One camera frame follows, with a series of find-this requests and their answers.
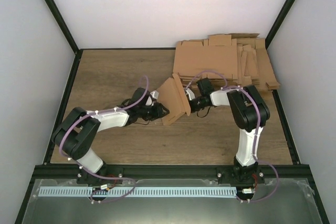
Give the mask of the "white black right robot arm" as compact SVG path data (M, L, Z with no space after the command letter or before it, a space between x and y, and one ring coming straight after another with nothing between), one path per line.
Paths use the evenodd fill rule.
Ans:
M197 81L200 96L184 88L192 113L205 108L229 106L234 122L239 128L238 151L234 157L233 178L244 184L256 176L257 148L270 110L254 85L230 86L215 90L209 78Z

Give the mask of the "grey metal front plate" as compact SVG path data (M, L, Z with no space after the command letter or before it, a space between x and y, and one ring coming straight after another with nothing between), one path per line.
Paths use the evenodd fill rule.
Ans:
M236 197L39 197L42 186L89 187L73 180L36 181L23 223L322 223L305 179L269 179L257 186L250 202ZM197 179L141 180L137 187L232 186Z

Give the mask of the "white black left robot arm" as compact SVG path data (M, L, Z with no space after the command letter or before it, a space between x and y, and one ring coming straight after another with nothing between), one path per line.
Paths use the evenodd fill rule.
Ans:
M85 169L81 176L88 175L95 184L107 178L106 163L91 148L96 134L114 127L126 127L138 119L146 122L161 119L170 113L158 101L157 91L137 88L131 98L106 111L86 111L81 107L71 110L53 132L51 140L68 158Z

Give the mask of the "cardboard box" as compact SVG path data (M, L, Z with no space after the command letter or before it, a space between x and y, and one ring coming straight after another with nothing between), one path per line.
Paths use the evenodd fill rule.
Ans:
M181 80L177 74L172 74L157 89L158 101L169 110L169 114L162 118L164 126L176 122L183 115L190 116L191 107L184 91Z

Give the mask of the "stack of flat cardboard blanks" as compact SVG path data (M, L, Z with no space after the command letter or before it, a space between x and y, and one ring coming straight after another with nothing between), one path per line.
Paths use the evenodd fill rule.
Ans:
M205 39L178 41L173 73L184 81L200 73L218 85L253 84L259 91L280 87L268 56L266 40L258 34L214 34Z

